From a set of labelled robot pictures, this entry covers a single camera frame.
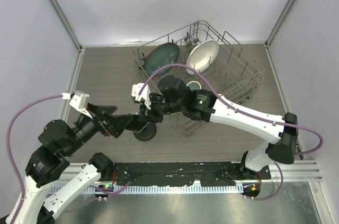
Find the black smartphone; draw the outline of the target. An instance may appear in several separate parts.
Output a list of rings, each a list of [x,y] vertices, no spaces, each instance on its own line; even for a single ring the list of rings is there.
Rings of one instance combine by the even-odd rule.
[[[146,129],[147,127],[155,128],[155,123],[150,119],[150,117],[137,112],[132,114],[132,120],[129,122],[127,129],[139,133]]]

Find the black phone stand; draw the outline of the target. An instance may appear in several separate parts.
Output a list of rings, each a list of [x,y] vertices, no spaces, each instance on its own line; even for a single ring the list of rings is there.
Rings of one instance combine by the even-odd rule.
[[[134,132],[133,135],[139,141],[150,141],[157,133],[157,127],[154,123],[148,123],[140,132]]]

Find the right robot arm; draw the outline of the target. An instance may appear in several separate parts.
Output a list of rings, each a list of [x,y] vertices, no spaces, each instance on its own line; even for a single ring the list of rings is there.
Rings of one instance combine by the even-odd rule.
[[[192,120],[220,123],[254,134],[264,143],[246,151],[239,166],[243,178],[253,178],[272,162],[293,164],[297,146],[297,117],[270,115],[229,101],[215,90],[191,89],[181,79],[166,76],[158,83],[160,94],[152,93],[146,83],[132,88],[132,97],[142,103],[152,119],[182,113]]]

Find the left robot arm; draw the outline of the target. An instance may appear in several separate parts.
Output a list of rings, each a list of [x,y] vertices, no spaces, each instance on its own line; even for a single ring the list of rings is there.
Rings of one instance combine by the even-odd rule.
[[[87,187],[96,181],[109,180],[114,172],[113,161],[103,153],[95,153],[70,182],[52,196],[47,196],[61,174],[70,165],[72,156],[94,135],[119,137],[132,121],[131,114],[114,115],[115,106],[89,104],[89,115],[81,114],[74,127],[64,120],[52,120],[38,137],[41,146],[35,150],[21,180],[21,194],[12,212],[1,223],[55,223],[60,214]]]

